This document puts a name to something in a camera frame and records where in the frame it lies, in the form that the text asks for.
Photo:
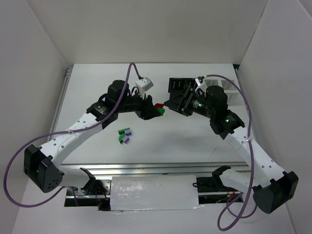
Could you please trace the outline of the small green lego brick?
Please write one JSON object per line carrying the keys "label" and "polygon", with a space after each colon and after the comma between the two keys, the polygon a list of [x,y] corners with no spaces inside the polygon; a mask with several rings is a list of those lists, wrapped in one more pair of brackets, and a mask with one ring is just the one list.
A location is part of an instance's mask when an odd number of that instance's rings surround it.
{"label": "small green lego brick", "polygon": [[161,116],[164,115],[164,113],[165,113],[165,109],[164,108],[158,107],[157,110],[158,110],[158,112],[160,113]]}

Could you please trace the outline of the purple lego brick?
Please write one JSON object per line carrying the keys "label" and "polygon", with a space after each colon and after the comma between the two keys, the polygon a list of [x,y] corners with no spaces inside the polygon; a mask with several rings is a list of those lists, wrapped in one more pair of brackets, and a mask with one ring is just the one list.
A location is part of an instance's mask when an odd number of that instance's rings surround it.
{"label": "purple lego brick", "polygon": [[128,136],[125,136],[125,137],[122,139],[123,143],[125,143],[125,144],[127,144],[127,142],[128,142],[129,140],[130,140],[130,139],[129,139]]}

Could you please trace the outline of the green curved lego brick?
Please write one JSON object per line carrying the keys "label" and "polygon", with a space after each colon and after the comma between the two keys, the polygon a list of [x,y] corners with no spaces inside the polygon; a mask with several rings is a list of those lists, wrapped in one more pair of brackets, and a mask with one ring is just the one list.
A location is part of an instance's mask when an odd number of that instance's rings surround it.
{"label": "green curved lego brick", "polygon": [[120,135],[119,136],[118,140],[119,140],[120,144],[122,144],[124,142],[124,140],[123,140],[124,137],[125,137],[125,135]]}

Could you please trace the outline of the red curved lego brick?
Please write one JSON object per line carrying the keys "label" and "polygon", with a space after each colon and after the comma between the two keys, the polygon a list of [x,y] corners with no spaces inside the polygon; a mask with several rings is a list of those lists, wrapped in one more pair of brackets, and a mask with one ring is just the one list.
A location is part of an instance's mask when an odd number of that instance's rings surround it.
{"label": "red curved lego brick", "polygon": [[164,107],[164,104],[163,103],[156,103],[154,105],[154,107],[157,109],[157,108],[163,108]]}

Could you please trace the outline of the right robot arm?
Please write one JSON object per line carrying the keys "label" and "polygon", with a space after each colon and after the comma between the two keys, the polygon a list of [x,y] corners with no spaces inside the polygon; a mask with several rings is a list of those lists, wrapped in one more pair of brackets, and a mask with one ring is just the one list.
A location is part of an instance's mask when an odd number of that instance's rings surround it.
{"label": "right robot arm", "polygon": [[235,148],[253,174],[252,177],[244,177],[231,167],[222,166],[213,172],[213,177],[220,186],[244,194],[251,188],[255,204],[270,214],[293,197],[298,176],[294,172],[286,172],[248,135],[244,122],[229,110],[227,99],[220,86],[209,86],[205,95],[200,96],[187,86],[164,105],[184,116],[197,113],[209,118],[213,132]]}

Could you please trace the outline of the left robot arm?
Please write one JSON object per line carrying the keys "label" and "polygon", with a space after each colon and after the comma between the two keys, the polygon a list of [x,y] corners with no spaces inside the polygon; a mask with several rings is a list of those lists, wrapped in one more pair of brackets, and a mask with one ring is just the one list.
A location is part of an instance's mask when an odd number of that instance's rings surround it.
{"label": "left robot arm", "polygon": [[149,78],[136,81],[138,93],[128,94],[129,85],[115,80],[107,93],[93,103],[83,116],[65,134],[36,147],[29,145],[24,151],[24,173],[48,193],[58,186],[76,187],[90,193],[99,181],[85,168],[62,169],[63,161],[83,142],[117,120],[118,114],[134,112],[140,119],[149,120],[161,113],[154,107],[152,97],[145,95],[152,88]]}

